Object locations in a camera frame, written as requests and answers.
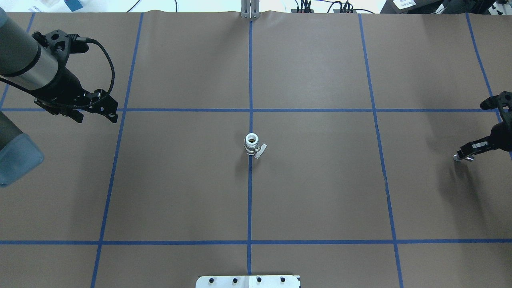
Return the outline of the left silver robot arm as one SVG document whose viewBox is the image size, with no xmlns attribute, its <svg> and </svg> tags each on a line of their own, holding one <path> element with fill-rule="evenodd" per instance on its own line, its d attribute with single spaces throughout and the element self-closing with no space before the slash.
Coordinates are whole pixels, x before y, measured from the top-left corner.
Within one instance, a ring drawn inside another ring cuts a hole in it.
<svg viewBox="0 0 512 288">
<path fill-rule="evenodd" d="M 1 82 L 34 97 L 46 112 L 84 120 L 83 111 L 99 114 L 110 122 L 118 121 L 118 102 L 111 96 L 115 69 L 106 49 L 93 38 L 68 34 L 62 30 L 29 35 L 4 10 L 0 19 Z M 89 92 L 66 67 L 71 54 L 83 54 L 97 45 L 110 66 L 107 90 Z M 44 154 L 30 136 L 1 113 L 0 184 L 7 187 L 44 161 Z"/>
</svg>

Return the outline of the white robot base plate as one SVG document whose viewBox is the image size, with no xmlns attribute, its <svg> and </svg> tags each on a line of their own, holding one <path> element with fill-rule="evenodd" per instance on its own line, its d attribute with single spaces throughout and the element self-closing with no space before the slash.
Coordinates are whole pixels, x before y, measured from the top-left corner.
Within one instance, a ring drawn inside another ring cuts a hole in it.
<svg viewBox="0 0 512 288">
<path fill-rule="evenodd" d="M 300 288 L 296 275 L 201 276 L 196 288 Z"/>
</svg>

